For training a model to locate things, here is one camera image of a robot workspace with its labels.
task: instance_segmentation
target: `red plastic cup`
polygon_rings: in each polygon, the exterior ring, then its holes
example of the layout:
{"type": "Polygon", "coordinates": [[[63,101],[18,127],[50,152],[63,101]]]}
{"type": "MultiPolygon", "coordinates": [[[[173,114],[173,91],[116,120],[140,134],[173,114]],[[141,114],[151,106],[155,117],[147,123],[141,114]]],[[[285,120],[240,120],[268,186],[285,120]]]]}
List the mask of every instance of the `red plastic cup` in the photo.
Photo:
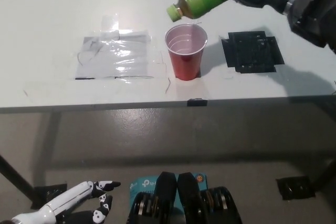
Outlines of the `red plastic cup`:
{"type": "Polygon", "coordinates": [[[199,75],[207,40],[205,30],[193,24],[174,26],[166,33],[165,42],[177,78],[190,81],[199,75]]]}

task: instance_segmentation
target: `plastic bottle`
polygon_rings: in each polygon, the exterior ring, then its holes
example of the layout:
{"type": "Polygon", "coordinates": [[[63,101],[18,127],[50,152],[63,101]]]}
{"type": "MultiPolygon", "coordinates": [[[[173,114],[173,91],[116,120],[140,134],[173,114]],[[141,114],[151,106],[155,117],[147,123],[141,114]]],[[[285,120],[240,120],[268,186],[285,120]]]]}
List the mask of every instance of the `plastic bottle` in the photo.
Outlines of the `plastic bottle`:
{"type": "Polygon", "coordinates": [[[182,18],[199,18],[209,12],[211,9],[227,0],[178,0],[167,9],[167,13],[173,22],[182,18]]]}

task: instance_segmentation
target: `plastic wrap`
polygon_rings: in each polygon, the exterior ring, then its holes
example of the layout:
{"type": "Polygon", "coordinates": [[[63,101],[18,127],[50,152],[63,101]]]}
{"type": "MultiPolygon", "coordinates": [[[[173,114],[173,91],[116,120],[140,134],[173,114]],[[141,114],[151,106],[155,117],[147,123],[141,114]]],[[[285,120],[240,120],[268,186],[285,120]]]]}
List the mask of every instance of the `plastic wrap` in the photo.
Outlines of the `plastic wrap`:
{"type": "Polygon", "coordinates": [[[165,77],[153,44],[147,31],[119,30],[116,17],[104,17],[102,30],[86,37],[77,54],[76,79],[165,77]]]}

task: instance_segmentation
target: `floor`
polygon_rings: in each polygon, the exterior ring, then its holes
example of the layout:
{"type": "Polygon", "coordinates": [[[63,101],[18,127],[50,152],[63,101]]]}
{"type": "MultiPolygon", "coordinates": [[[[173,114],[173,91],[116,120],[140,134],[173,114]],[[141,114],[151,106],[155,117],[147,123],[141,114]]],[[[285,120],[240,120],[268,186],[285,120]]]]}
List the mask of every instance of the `floor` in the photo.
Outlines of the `floor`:
{"type": "MultiPolygon", "coordinates": [[[[276,178],[316,178],[336,154],[336,127],[311,104],[0,115],[0,152],[32,184],[118,180],[106,223],[125,223],[129,185],[161,171],[205,172],[226,186],[244,224],[336,223],[336,182],[282,201],[276,178]]],[[[30,211],[0,176],[0,219],[30,211]]],[[[95,209],[90,200],[81,209],[95,209]]]]}

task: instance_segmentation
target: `table surface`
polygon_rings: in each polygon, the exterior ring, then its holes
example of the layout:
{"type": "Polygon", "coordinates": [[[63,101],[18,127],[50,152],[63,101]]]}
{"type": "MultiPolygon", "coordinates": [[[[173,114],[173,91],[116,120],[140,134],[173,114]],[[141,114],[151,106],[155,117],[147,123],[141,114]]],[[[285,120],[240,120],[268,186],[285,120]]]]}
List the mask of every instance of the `table surface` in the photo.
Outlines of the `table surface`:
{"type": "MultiPolygon", "coordinates": [[[[177,0],[2,0],[0,13],[0,111],[47,108],[142,108],[237,99],[331,97],[336,90],[336,56],[290,31],[272,8],[249,8],[230,0],[196,20],[208,33],[203,76],[174,78],[164,34],[174,24],[166,8],[177,0]],[[157,41],[164,78],[74,80],[75,52],[98,30],[103,15],[119,15],[119,27],[148,30],[157,41]],[[220,37],[264,30],[275,36],[285,65],[276,73],[240,74],[228,68],[220,37]]],[[[177,22],[190,23],[188,19],[177,22]]]]}

